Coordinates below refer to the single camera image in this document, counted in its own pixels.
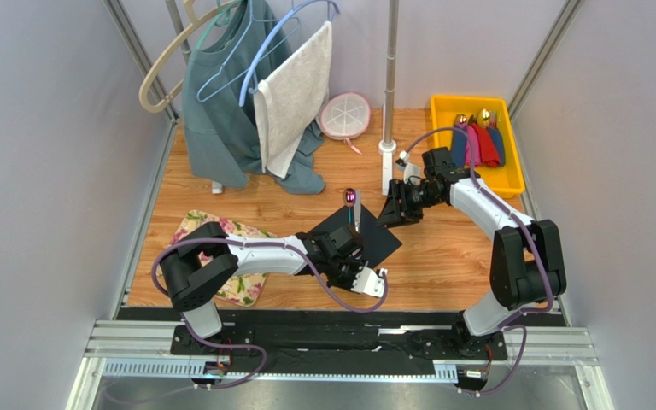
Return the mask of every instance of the white towel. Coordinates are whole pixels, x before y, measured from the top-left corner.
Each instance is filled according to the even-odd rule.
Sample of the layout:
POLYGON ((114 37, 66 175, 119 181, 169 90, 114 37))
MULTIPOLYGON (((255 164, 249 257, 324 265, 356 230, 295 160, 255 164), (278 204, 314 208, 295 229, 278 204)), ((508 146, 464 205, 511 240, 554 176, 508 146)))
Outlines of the white towel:
POLYGON ((332 50, 332 25, 327 21, 257 85, 255 122, 262 171, 285 178, 305 128, 315 120, 328 93, 332 50))

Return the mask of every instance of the floral fabric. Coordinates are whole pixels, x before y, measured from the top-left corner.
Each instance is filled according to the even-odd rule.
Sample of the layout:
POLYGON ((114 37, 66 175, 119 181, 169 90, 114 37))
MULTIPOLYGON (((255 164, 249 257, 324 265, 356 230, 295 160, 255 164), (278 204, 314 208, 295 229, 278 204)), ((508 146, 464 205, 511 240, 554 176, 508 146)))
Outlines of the floral fabric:
MULTIPOLYGON (((178 230, 174 233, 172 240, 169 241, 169 245, 173 245, 207 222, 219 222, 226 233, 232 233, 241 237, 275 237, 272 233, 262 229, 242 225, 234 220, 220 218, 219 216, 207 214, 199 210, 192 210, 181 221, 181 225, 179 225, 178 230)), ((204 255, 200 255, 200 258, 202 259, 203 265, 206 265, 212 259, 204 255)), ((238 306, 252 306, 257 302, 257 297, 260 296, 266 280, 267 272, 232 277, 222 286, 222 289, 220 289, 215 297, 223 301, 232 302, 238 306)))

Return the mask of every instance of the beige hanger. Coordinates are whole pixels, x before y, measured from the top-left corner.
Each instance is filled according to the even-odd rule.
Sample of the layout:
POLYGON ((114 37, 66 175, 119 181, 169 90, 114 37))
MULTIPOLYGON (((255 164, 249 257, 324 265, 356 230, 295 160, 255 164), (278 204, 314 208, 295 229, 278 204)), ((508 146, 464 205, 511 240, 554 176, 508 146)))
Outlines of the beige hanger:
MULTIPOLYGON (((231 7, 233 3, 235 2, 222 4, 222 7, 231 7)), ((154 66, 151 67, 146 74, 146 78, 143 79, 143 83, 141 84, 141 89, 138 91, 138 100, 141 102, 141 106, 150 113, 160 113, 163 111, 164 108, 166 108, 167 105, 169 105, 169 103, 181 92, 181 87, 184 84, 184 80, 180 80, 173 90, 171 90, 171 92, 169 92, 164 99, 159 101, 156 105, 152 105, 149 102, 149 90, 151 90, 151 86, 154 84, 156 76, 159 75, 169 57, 171 57, 172 54, 174 54, 174 51, 176 51, 190 35, 194 34, 199 27, 203 26, 204 23, 212 20, 220 13, 220 9, 215 8, 197 19, 196 14, 194 13, 194 0, 184 0, 184 8, 186 9, 186 15, 189 17, 190 24, 169 44, 159 58, 156 59, 154 66)))

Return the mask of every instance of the gray floor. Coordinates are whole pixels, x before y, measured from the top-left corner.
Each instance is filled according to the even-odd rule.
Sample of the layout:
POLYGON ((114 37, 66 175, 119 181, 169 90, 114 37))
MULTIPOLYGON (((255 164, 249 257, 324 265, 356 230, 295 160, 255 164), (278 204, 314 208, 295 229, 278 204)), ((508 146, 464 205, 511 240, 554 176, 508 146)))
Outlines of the gray floor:
MULTIPOLYGON (((493 368, 490 384, 507 369, 493 368)), ((188 386, 184 379, 104 379, 108 393, 123 401, 147 399, 188 386)), ((189 390, 161 401, 128 407, 99 395, 95 409, 219 409, 219 410, 327 410, 327 409, 585 409, 574 368, 521 367, 515 378, 496 395, 479 399, 458 395, 454 386, 365 382, 277 382, 255 380, 232 389, 189 390)))

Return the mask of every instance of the teal shirt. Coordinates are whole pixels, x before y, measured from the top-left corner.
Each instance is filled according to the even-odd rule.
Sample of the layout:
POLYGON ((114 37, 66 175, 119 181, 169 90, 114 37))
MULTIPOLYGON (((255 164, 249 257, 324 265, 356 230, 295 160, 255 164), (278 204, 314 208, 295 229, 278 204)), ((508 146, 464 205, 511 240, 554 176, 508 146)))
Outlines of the teal shirt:
MULTIPOLYGON (((257 20, 275 19, 265 0, 243 2, 220 40, 206 49, 191 52, 182 97, 184 135, 191 172, 197 177, 209 178, 234 188, 247 185, 249 178, 245 172, 263 173, 252 97, 248 94, 244 106, 239 106, 243 77, 206 102, 198 102, 196 93, 208 79, 219 72, 221 64, 246 30, 242 42, 222 69, 222 73, 209 83, 200 97, 212 94, 245 71, 277 24, 276 21, 254 21, 248 29, 248 1, 253 5, 257 20)), ((284 33, 281 31, 268 50, 283 38, 284 33)), ((257 65, 255 74, 258 81, 269 76, 290 54, 287 42, 273 50, 257 65)), ((287 175, 284 179, 276 177, 278 184, 293 194, 320 193, 325 183, 313 172, 313 152, 322 143, 319 128, 315 123, 311 124, 303 134, 287 175)))

